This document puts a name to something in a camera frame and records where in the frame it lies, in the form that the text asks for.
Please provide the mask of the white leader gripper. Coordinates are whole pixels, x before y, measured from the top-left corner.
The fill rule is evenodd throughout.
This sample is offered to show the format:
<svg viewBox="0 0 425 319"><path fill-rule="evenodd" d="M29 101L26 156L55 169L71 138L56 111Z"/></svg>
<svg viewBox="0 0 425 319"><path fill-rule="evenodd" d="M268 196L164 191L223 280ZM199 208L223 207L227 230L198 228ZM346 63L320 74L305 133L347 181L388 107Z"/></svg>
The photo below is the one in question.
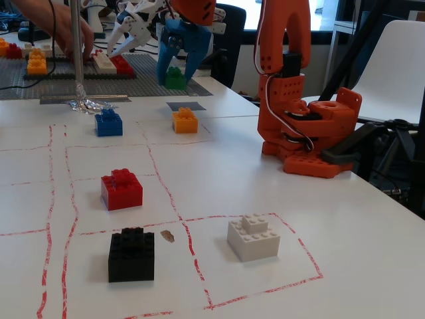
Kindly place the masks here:
<svg viewBox="0 0 425 319"><path fill-rule="evenodd" d="M117 56L146 45L147 35L154 37L153 20L159 12L159 1L118 1L116 7L118 12L108 41L108 56ZM124 33L128 33L129 37L115 48Z"/></svg>

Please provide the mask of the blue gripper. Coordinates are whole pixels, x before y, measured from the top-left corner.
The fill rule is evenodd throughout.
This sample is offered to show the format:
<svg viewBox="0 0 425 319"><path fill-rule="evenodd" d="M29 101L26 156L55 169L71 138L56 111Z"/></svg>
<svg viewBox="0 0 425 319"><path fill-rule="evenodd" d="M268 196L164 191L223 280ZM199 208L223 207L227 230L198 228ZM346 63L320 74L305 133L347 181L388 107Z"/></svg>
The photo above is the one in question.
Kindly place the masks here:
<svg viewBox="0 0 425 319"><path fill-rule="evenodd" d="M187 23L179 19L166 20L159 43L158 83L162 86L165 85L171 60L179 54L180 50L187 53L185 78L186 82L190 81L208 53L210 40L211 32L205 26Z"/></svg>

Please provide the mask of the person hand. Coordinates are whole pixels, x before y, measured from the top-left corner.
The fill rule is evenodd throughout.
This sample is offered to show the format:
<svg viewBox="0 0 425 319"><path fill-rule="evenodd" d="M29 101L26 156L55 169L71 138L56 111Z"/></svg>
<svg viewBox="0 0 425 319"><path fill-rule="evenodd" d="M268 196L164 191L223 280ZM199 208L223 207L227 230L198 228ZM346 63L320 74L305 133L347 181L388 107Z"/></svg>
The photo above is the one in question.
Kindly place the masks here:
<svg viewBox="0 0 425 319"><path fill-rule="evenodd" d="M70 8L66 5L54 3L54 12L56 15L56 35L55 41L60 47L62 52L68 57L73 59L75 46L72 40L72 19ZM84 61L90 58L90 54L94 47L94 33L89 24L81 20L81 39L83 43L83 59Z"/></svg>

